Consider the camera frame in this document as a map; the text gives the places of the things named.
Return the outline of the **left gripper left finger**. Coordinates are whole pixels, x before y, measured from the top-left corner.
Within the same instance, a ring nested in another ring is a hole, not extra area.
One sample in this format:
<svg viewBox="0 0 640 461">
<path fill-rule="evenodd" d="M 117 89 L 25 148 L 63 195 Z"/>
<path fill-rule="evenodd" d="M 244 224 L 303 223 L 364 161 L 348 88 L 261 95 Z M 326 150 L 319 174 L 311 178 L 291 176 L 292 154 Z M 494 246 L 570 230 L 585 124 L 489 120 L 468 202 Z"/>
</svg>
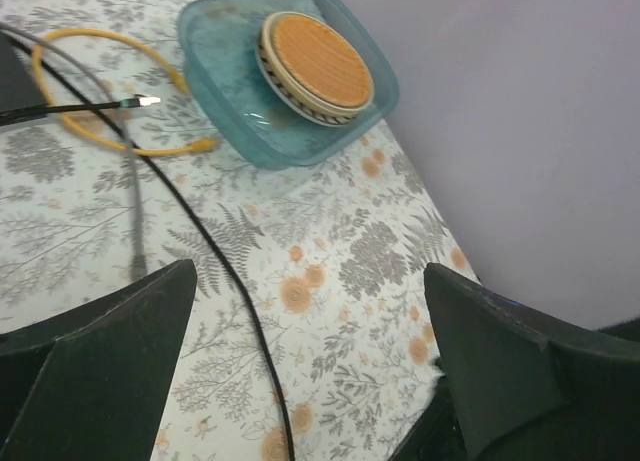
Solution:
<svg viewBox="0 0 640 461">
<path fill-rule="evenodd" d="M 2 334 L 2 459 L 149 459 L 196 281 L 179 260 Z"/>
</svg>

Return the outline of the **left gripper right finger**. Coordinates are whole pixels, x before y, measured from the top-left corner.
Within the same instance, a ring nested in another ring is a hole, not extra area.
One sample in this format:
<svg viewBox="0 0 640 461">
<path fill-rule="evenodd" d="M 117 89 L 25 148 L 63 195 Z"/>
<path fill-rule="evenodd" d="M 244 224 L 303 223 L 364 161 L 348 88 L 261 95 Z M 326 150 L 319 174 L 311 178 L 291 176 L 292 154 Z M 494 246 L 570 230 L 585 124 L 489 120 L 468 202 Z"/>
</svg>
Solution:
<svg viewBox="0 0 640 461">
<path fill-rule="evenodd" d="M 589 330 L 436 263 L 424 272 L 440 377 L 403 460 L 635 460 L 639 323 Z"/>
</svg>

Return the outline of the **black network switch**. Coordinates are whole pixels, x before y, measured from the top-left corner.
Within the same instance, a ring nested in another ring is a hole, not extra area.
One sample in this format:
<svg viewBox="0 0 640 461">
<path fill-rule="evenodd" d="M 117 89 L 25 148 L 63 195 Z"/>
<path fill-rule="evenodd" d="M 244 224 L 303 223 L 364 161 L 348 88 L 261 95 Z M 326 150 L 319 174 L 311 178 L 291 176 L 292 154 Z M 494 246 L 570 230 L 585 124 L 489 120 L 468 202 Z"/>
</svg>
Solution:
<svg viewBox="0 0 640 461">
<path fill-rule="evenodd" d="M 1 35 L 1 126 L 42 119 L 47 102 L 10 39 Z"/>
</svg>

